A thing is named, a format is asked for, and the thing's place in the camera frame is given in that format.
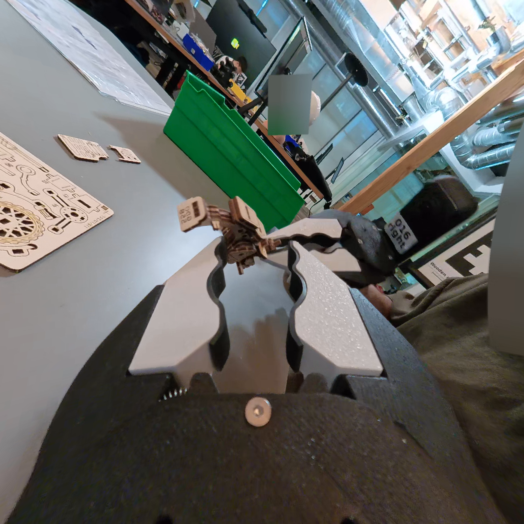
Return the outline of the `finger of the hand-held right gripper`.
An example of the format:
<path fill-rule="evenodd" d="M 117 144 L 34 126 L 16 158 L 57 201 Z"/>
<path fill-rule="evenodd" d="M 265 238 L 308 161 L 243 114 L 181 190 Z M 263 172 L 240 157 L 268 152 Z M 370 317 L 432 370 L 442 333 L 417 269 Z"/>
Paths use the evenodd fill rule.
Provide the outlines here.
<path fill-rule="evenodd" d="M 326 248 L 311 249 L 311 254 L 331 272 L 349 284 L 364 284 L 364 274 L 358 259 L 340 243 Z"/>
<path fill-rule="evenodd" d="M 338 243 L 343 234 L 343 227 L 337 219 L 305 218 L 267 234 L 268 239 L 288 245 L 296 241 L 301 245 L 313 244 L 331 247 Z"/>

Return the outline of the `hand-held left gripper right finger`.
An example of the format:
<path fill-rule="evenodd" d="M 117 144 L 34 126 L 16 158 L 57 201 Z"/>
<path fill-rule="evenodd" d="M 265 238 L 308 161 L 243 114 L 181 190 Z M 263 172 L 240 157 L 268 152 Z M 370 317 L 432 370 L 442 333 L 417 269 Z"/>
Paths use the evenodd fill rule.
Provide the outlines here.
<path fill-rule="evenodd" d="M 380 361 L 350 287 L 296 241 L 288 245 L 289 314 L 286 358 L 304 377 L 379 377 Z"/>

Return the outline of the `wooden puzzle model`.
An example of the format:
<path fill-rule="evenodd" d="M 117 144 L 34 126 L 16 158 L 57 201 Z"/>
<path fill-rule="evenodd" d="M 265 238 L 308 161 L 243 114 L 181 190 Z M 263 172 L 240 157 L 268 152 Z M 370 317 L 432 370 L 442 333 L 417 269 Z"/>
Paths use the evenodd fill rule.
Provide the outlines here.
<path fill-rule="evenodd" d="M 197 196 L 177 206 L 182 232 L 201 226 L 212 226 L 225 239 L 227 263 L 236 264 L 239 274 L 254 265 L 255 257 L 266 259 L 282 245 L 279 239 L 267 236 L 256 212 L 238 196 L 228 201 L 228 210 L 209 205 Z"/>

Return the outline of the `white puzzle box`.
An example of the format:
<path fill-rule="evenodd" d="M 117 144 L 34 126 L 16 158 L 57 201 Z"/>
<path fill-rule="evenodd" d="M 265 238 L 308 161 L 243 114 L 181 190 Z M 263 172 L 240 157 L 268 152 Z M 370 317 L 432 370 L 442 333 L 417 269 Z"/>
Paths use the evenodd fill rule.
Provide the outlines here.
<path fill-rule="evenodd" d="M 448 278 L 488 273 L 495 220 L 486 219 L 447 240 L 416 260 L 410 272 L 427 288 Z"/>

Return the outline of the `wooden ceiling beam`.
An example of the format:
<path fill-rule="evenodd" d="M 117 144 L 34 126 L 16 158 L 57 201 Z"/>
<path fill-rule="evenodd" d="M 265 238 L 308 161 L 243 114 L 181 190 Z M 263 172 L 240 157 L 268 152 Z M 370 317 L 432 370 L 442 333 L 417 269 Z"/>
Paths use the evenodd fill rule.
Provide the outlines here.
<path fill-rule="evenodd" d="M 521 88 L 523 88 L 523 60 L 507 69 L 496 81 L 444 121 L 377 179 L 342 204 L 339 210 L 352 214 L 368 210 L 384 193 L 484 117 L 491 109 L 515 95 Z"/>

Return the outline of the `person's brown clothing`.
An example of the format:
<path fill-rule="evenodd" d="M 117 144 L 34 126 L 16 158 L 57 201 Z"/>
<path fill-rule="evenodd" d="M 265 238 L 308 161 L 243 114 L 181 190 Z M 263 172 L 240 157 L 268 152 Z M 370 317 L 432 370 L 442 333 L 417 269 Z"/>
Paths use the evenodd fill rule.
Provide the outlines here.
<path fill-rule="evenodd" d="M 488 274 L 390 299 L 391 323 L 439 382 L 496 505 L 523 523 L 523 356 L 489 345 Z"/>

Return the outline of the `yellow object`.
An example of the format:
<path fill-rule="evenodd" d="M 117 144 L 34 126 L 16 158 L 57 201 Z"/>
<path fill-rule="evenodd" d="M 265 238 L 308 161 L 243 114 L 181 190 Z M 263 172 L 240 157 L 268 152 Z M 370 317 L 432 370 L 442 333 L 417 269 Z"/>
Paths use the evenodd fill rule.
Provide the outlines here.
<path fill-rule="evenodd" d="M 236 99 L 241 101 L 243 104 L 252 102 L 252 99 L 246 95 L 242 88 L 236 83 L 230 81 L 229 86 L 227 87 L 228 92 L 233 95 Z"/>

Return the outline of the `wooden puzzle sheet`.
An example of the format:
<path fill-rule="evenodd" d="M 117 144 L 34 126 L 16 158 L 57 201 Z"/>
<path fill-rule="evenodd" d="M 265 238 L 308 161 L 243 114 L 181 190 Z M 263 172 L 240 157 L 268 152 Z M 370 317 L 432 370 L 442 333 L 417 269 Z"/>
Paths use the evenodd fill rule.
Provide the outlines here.
<path fill-rule="evenodd" d="M 1 134 L 1 267 L 20 272 L 113 215 Z"/>

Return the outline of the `small loose wooden puzzle piece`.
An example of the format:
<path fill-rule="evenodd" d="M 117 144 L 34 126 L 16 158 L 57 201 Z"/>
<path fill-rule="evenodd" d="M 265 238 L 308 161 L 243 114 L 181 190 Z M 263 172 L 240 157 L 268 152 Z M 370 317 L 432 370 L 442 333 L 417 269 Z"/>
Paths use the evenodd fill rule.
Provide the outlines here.
<path fill-rule="evenodd" d="M 141 164 L 139 157 L 129 148 L 109 145 L 108 149 L 114 151 L 115 154 L 117 154 L 119 161 L 137 165 Z"/>

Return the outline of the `black round lamp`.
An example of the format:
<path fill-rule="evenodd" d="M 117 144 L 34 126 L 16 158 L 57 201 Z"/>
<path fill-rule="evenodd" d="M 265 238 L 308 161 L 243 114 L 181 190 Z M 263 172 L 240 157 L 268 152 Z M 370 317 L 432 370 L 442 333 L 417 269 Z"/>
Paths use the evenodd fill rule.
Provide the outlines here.
<path fill-rule="evenodd" d="M 347 69 L 349 81 L 359 87 L 367 87 L 369 83 L 368 73 L 363 63 L 352 52 L 344 56 L 344 65 Z"/>

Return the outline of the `large loose wooden puzzle piece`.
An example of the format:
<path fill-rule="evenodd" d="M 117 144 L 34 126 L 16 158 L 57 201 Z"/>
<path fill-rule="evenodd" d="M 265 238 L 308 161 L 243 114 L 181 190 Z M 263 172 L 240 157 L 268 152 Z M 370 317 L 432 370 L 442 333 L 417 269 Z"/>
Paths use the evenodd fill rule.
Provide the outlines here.
<path fill-rule="evenodd" d="M 77 160 L 98 162 L 108 159 L 108 154 L 97 142 L 63 134 L 56 137 Z"/>

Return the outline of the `blue plastic bin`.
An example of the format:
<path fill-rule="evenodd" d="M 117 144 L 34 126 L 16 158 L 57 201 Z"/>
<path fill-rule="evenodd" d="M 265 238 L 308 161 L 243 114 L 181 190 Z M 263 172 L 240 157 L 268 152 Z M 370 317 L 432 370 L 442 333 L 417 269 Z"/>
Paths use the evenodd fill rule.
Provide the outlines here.
<path fill-rule="evenodd" d="M 207 72 L 211 71 L 215 62 L 209 50 L 197 35 L 188 32 L 183 37 L 182 44 L 203 69 Z"/>

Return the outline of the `black computer monitor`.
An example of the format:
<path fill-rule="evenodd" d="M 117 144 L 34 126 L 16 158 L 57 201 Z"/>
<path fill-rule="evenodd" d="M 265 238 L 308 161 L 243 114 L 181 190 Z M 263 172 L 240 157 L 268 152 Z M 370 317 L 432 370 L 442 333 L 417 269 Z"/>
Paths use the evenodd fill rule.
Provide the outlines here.
<path fill-rule="evenodd" d="M 234 60 L 245 58 L 244 85 L 250 88 L 277 51 L 263 33 L 265 27 L 244 1 L 216 1 L 206 22 L 222 53 Z"/>

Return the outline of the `long wooden table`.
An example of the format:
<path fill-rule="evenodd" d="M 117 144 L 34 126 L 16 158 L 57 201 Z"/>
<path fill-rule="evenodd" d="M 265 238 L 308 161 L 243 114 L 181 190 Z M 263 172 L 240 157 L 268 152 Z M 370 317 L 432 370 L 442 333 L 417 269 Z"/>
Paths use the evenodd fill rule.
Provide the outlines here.
<path fill-rule="evenodd" d="M 158 33 L 162 38 L 164 38 L 168 43 L 168 51 L 176 50 L 176 52 L 184 57 L 185 62 L 189 62 L 195 66 L 200 73 L 206 76 L 206 80 L 210 82 L 215 89 L 218 89 L 230 102 L 235 104 L 236 108 L 243 108 L 245 106 L 244 102 L 238 98 L 236 95 L 232 94 L 228 89 L 223 88 L 216 78 L 212 74 L 207 72 L 193 57 L 192 53 L 188 52 L 187 49 L 183 46 L 180 40 L 173 36 L 164 25 L 159 24 L 155 18 L 137 1 L 125 1 L 137 15 L 147 24 L 147 27 L 150 28 L 153 32 Z M 275 147 L 278 154 L 282 157 L 282 161 L 288 166 L 290 171 L 296 176 L 300 176 L 305 184 L 312 190 L 312 192 L 319 198 L 324 198 L 324 193 L 310 180 L 309 177 L 300 169 L 297 163 L 293 158 L 288 155 L 282 145 L 279 142 L 270 136 L 264 127 L 261 119 L 255 120 L 250 126 L 256 126 L 257 129 L 262 133 L 264 137 Z"/>

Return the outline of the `puzzle instruction booklet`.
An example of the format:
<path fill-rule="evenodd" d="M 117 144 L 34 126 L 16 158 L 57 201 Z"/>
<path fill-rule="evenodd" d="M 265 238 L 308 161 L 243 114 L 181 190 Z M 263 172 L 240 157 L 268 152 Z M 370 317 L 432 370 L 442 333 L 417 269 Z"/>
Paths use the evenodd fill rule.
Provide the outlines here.
<path fill-rule="evenodd" d="M 171 108 L 67 1 L 8 1 L 98 91 L 124 105 L 169 115 Z"/>

